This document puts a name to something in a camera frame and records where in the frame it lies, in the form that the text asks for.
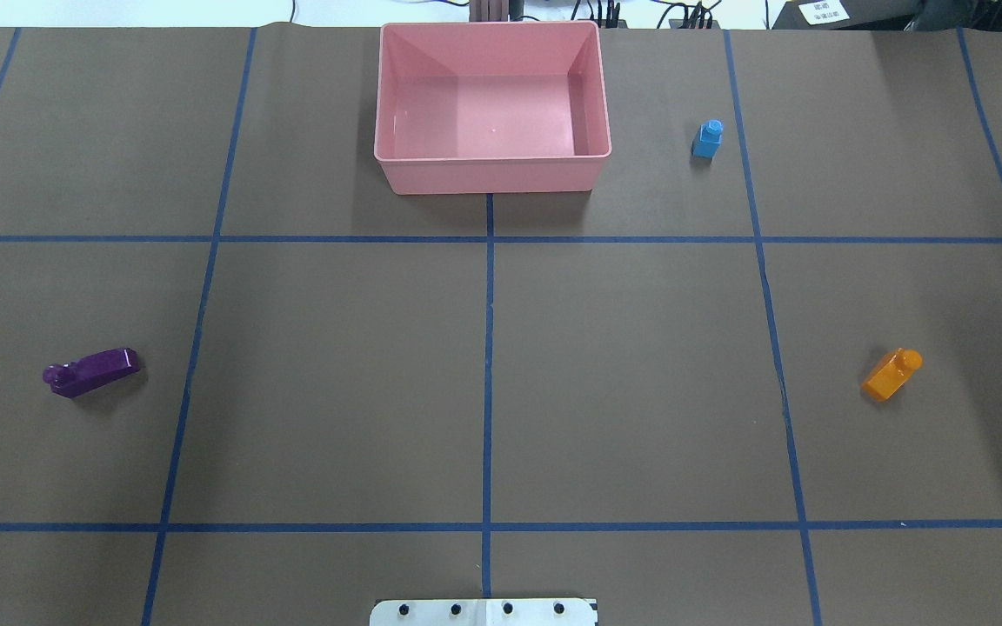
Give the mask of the orange block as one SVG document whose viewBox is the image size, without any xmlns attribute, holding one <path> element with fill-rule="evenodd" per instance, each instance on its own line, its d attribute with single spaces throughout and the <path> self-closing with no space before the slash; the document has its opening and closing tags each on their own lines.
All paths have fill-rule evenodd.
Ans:
<svg viewBox="0 0 1002 626">
<path fill-rule="evenodd" d="M 924 358 L 921 352 L 907 348 L 895 349 L 885 354 L 874 366 L 860 384 L 860 388 L 872 400 L 886 402 L 898 393 L 923 365 Z"/>
</svg>

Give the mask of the aluminium frame post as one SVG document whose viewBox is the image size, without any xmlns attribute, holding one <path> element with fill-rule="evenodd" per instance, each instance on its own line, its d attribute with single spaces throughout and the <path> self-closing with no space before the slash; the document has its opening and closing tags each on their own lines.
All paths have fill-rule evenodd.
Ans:
<svg viewBox="0 0 1002 626">
<path fill-rule="evenodd" d="M 468 1 L 470 23 L 509 23 L 511 10 L 509 0 Z"/>
</svg>

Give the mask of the purple block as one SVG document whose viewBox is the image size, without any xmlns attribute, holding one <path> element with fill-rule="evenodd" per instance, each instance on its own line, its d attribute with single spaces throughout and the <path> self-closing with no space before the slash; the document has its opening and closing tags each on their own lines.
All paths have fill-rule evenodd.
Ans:
<svg viewBox="0 0 1002 626">
<path fill-rule="evenodd" d="M 41 373 L 53 395 L 79 397 L 142 369 L 139 354 L 129 348 L 101 351 L 79 360 L 49 364 Z"/>
</svg>

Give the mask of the dark box with label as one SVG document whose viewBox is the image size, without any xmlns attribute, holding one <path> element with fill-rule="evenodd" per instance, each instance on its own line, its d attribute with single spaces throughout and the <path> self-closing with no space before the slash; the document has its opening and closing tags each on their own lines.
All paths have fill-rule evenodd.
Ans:
<svg viewBox="0 0 1002 626">
<path fill-rule="evenodd" d="M 787 1 L 772 30 L 903 30 L 924 1 Z"/>
</svg>

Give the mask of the small blue block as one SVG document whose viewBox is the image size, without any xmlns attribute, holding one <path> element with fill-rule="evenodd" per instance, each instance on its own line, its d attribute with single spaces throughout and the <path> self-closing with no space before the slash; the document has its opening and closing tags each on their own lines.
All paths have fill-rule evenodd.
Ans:
<svg viewBox="0 0 1002 626">
<path fill-rule="evenodd" d="M 712 160 L 723 145 L 725 127 L 719 119 L 709 119 L 699 125 L 692 139 L 692 157 Z"/>
</svg>

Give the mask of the white metal base plate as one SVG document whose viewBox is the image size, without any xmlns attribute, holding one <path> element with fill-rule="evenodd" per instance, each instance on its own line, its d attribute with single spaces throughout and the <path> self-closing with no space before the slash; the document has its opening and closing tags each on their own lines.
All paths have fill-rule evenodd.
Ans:
<svg viewBox="0 0 1002 626">
<path fill-rule="evenodd" d="M 375 603 L 370 625 L 598 625 L 593 599 L 401 599 Z"/>
</svg>

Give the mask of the pink plastic box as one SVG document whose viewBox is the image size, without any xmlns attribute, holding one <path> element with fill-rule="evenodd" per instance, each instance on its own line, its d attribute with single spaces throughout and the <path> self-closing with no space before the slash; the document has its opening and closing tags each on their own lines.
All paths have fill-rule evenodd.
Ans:
<svg viewBox="0 0 1002 626">
<path fill-rule="evenodd" d="M 394 193 L 580 193 L 611 152 L 591 21 L 379 29 L 373 154 Z"/>
</svg>

